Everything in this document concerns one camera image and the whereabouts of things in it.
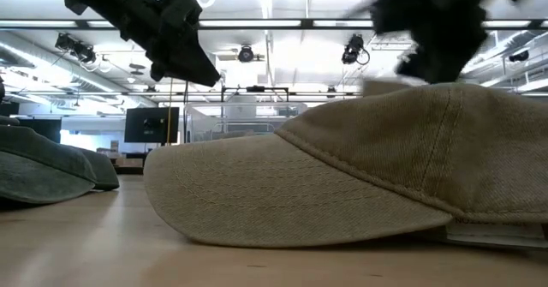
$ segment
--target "ceiling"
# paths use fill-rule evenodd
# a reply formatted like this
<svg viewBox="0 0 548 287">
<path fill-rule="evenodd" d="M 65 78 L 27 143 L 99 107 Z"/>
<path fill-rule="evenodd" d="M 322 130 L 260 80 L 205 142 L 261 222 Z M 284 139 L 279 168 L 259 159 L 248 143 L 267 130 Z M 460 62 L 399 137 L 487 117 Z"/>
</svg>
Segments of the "ceiling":
<svg viewBox="0 0 548 287">
<path fill-rule="evenodd" d="M 214 0 L 204 8 L 201 19 L 263 19 L 263 18 L 340 18 L 356 4 L 364 0 Z M 548 0 L 522 0 L 515 6 L 508 0 L 485 0 L 484 7 L 492 19 L 544 19 L 548 16 Z M 64 0 L 0 0 L 0 19 L 17 20 L 102 20 L 91 9 L 78 16 L 66 9 Z M 149 76 L 151 62 L 138 45 L 123 41 L 118 31 L 105 30 L 14 30 L 12 34 L 36 45 L 56 57 L 63 57 L 76 63 L 71 56 L 64 56 L 54 44 L 59 33 L 69 33 L 74 38 L 94 46 L 94 50 L 108 61 L 100 65 L 87 66 L 91 77 L 98 76 L 116 83 L 130 91 L 143 91 L 147 86 L 155 85 L 157 90 L 166 92 L 171 89 L 171 80 L 164 79 L 156 83 Z M 343 65 L 341 55 L 349 38 L 361 34 L 369 43 L 371 54 L 368 65 Z M 486 42 L 482 51 L 488 51 L 515 31 L 498 31 Z M 398 56 L 412 44 L 405 35 L 389 38 L 375 37 L 369 30 L 271 30 L 265 36 L 263 30 L 201 30 L 200 44 L 207 52 L 217 56 L 215 65 L 223 71 L 226 85 L 245 87 L 267 81 L 266 62 L 239 63 L 227 61 L 235 55 L 242 45 L 251 45 L 255 54 L 267 53 L 267 38 L 271 41 L 268 51 L 271 67 L 271 84 L 277 87 L 290 87 L 293 91 L 324 92 L 328 86 L 337 86 L 338 91 L 356 91 L 363 76 L 390 75 L 397 63 Z M 535 45 L 535 56 L 543 57 L 544 48 Z M 129 83 L 132 69 L 129 64 L 144 65 L 143 75 L 133 76 L 136 81 Z M 507 69 L 517 70 L 525 63 L 509 66 L 500 64 L 500 58 L 494 58 L 488 69 L 474 75 L 471 82 L 485 82 L 496 78 Z M 173 82 L 173 91 L 184 91 L 183 81 Z M 209 91 L 207 87 L 191 85 L 190 91 Z"/>
</svg>

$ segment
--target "khaki baseball cap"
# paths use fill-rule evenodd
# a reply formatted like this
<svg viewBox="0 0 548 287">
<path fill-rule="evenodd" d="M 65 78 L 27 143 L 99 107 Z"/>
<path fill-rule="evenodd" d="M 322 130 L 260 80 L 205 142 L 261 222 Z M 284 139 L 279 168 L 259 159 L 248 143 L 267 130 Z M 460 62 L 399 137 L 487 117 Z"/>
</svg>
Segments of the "khaki baseball cap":
<svg viewBox="0 0 548 287">
<path fill-rule="evenodd" d="M 150 202 L 191 239 L 242 247 L 548 223 L 548 104 L 463 84 L 375 93 L 274 135 L 155 150 Z"/>
</svg>

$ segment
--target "office room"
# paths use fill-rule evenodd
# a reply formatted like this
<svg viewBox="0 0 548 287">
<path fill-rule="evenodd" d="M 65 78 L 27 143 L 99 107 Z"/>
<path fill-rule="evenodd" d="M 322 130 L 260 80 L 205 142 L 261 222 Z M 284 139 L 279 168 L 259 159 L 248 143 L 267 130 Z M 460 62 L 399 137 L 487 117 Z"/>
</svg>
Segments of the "office room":
<svg viewBox="0 0 548 287">
<path fill-rule="evenodd" d="M 548 286 L 548 0 L 0 0 L 0 285 Z"/>
</svg>

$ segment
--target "ceiling beam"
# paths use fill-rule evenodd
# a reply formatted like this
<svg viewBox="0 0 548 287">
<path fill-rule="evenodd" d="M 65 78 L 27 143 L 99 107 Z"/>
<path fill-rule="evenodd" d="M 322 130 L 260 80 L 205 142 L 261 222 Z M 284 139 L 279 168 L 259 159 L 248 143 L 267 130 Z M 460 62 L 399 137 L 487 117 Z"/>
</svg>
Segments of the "ceiling beam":
<svg viewBox="0 0 548 287">
<path fill-rule="evenodd" d="M 199 30 L 372 30 L 371 19 L 203 19 Z M 485 30 L 542 30 L 548 29 L 548 19 L 484 21 Z M 0 30 L 79 30 L 114 31 L 102 20 L 16 20 L 0 19 Z"/>
</svg>

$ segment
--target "cap brim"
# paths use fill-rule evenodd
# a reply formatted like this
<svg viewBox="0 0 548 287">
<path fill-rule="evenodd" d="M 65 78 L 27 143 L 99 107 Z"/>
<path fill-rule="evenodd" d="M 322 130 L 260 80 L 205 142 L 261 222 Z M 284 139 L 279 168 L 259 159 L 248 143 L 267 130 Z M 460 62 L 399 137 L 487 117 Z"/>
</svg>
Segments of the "cap brim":
<svg viewBox="0 0 548 287">
<path fill-rule="evenodd" d="M 70 200 L 93 182 L 11 153 L 0 152 L 0 197 L 29 204 Z"/>
<path fill-rule="evenodd" d="M 278 135 L 159 148 L 147 157 L 145 181 L 167 224 L 218 245 L 357 242 L 452 219 L 335 169 Z"/>
</svg>

